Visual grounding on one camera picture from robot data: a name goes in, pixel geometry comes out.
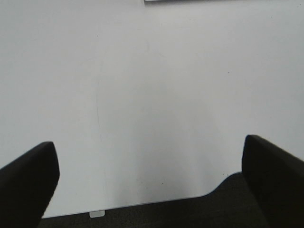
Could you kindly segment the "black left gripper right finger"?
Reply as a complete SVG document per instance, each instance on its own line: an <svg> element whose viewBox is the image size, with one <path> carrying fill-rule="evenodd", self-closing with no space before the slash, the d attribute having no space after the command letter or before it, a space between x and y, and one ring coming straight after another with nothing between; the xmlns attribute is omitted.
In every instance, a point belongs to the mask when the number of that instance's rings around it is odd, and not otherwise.
<svg viewBox="0 0 304 228"><path fill-rule="evenodd" d="M258 135L247 135L241 168L271 228L304 226L302 160Z"/></svg>

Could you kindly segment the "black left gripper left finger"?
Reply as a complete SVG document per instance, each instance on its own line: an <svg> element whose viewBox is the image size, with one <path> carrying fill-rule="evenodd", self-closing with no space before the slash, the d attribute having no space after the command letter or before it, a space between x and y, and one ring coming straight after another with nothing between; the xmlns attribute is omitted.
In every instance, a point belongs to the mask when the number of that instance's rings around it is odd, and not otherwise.
<svg viewBox="0 0 304 228"><path fill-rule="evenodd" d="M53 142L42 142L0 170L0 226L36 228L58 184Z"/></svg>

